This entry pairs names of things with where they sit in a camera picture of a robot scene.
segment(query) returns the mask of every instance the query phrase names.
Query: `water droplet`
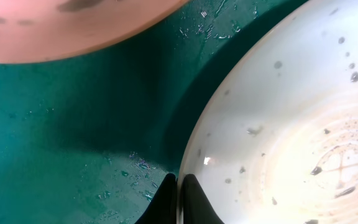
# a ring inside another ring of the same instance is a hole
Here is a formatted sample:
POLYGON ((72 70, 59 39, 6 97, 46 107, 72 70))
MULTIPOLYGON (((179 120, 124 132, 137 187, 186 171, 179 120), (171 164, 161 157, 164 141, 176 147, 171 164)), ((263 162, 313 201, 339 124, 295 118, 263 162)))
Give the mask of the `water droplet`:
POLYGON ((345 42, 345 37, 339 38, 339 40, 338 40, 339 44, 343 44, 344 42, 345 42))
POLYGON ((357 82, 358 81, 358 72, 354 72, 351 76, 351 82, 357 82))
POLYGON ((318 220, 308 220, 305 224, 318 224, 318 220))
POLYGON ((276 61, 276 63, 274 63, 274 68, 279 69, 283 66, 283 63, 281 63, 281 61, 276 61))
POLYGON ((322 168, 321 167, 315 167, 312 171, 311 171, 311 175, 317 175, 317 174, 319 174, 319 173, 321 173, 323 170, 322 170, 322 168))
POLYGON ((215 12, 215 18, 217 18, 222 10, 222 7, 224 6, 224 4, 226 3, 226 0, 223 0, 221 5, 219 6, 218 10, 215 12))
POLYGON ((346 190, 344 190, 343 192, 341 192, 341 193, 335 195, 335 198, 339 198, 339 197, 348 195, 348 194, 352 193, 355 189, 356 189, 356 187, 351 187, 351 188, 349 188, 349 189, 346 189, 346 190))
POLYGON ((277 205, 277 201, 274 199, 274 197, 272 197, 272 203, 273 205, 277 205))
POLYGON ((121 175, 123 175, 124 177, 127 177, 129 175, 129 173, 127 173, 125 171, 121 171, 121 175))

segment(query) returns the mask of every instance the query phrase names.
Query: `white bowl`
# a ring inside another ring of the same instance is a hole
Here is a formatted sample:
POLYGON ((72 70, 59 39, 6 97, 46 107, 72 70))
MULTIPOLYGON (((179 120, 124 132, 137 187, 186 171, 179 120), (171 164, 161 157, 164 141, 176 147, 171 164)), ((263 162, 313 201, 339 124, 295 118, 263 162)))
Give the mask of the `white bowl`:
POLYGON ((358 223, 358 0, 309 1, 249 50, 198 120, 179 187, 189 173, 226 224, 358 223))

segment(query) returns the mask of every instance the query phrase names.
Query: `green plastic surface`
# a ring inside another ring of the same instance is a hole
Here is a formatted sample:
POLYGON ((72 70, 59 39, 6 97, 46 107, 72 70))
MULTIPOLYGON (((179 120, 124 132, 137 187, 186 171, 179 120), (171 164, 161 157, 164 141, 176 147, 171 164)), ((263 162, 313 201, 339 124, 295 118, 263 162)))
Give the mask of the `green plastic surface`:
POLYGON ((194 0, 107 49, 0 65, 0 224, 134 223, 224 77, 304 2, 194 0))

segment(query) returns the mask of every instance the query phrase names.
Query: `pink bowl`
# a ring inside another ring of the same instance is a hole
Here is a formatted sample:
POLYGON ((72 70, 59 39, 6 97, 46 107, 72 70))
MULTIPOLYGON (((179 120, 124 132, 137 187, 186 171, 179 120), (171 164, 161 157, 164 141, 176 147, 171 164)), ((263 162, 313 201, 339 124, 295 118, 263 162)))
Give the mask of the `pink bowl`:
POLYGON ((187 0, 0 0, 0 63, 44 62, 107 47, 187 0))

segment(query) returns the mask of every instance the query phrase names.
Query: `black object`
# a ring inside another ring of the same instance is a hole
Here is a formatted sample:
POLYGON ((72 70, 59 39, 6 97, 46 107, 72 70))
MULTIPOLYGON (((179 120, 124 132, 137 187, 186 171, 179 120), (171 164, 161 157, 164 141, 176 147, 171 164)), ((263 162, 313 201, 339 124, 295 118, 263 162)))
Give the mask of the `black object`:
MULTIPOLYGON (((198 183, 196 176, 188 174, 183 179, 180 204, 184 224, 223 224, 198 183)), ((143 215, 135 224, 176 223, 177 183, 173 174, 167 174, 143 215)))

